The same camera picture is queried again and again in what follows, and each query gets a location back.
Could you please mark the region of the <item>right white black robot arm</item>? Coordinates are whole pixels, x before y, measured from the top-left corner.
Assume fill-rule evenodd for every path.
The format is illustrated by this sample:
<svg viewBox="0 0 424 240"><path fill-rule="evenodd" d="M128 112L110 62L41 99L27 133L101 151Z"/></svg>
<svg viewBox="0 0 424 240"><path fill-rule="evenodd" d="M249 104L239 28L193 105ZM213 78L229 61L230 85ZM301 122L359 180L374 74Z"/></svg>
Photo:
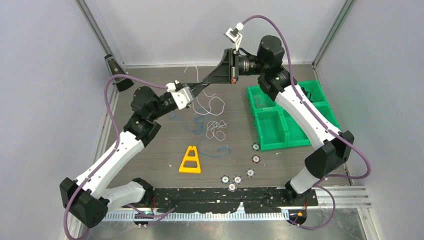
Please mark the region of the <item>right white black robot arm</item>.
<svg viewBox="0 0 424 240"><path fill-rule="evenodd" d="M257 75L260 89L300 126L314 152L304 160L304 168L285 184L284 191L288 203L299 205L316 183L348 160L354 136L348 130L341 132L316 109L282 66L284 54L282 41L266 35L255 55L225 49L219 64L201 82L235 84L239 76Z"/></svg>

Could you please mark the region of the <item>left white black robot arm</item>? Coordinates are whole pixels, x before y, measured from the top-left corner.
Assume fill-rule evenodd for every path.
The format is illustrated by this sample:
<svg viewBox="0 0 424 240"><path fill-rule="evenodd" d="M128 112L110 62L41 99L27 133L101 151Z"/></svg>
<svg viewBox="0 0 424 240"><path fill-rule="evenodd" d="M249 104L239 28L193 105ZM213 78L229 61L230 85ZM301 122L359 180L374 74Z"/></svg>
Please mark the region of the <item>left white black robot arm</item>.
<svg viewBox="0 0 424 240"><path fill-rule="evenodd" d="M137 88L131 102L132 116L118 133L114 144L76 179L65 178L59 185L66 211L86 227L98 225L109 211L139 204L148 207L155 189L146 180L135 178L129 183L108 188L120 170L140 153L157 135L160 117L187 108L208 83L168 83L166 91L157 95L149 86Z"/></svg>

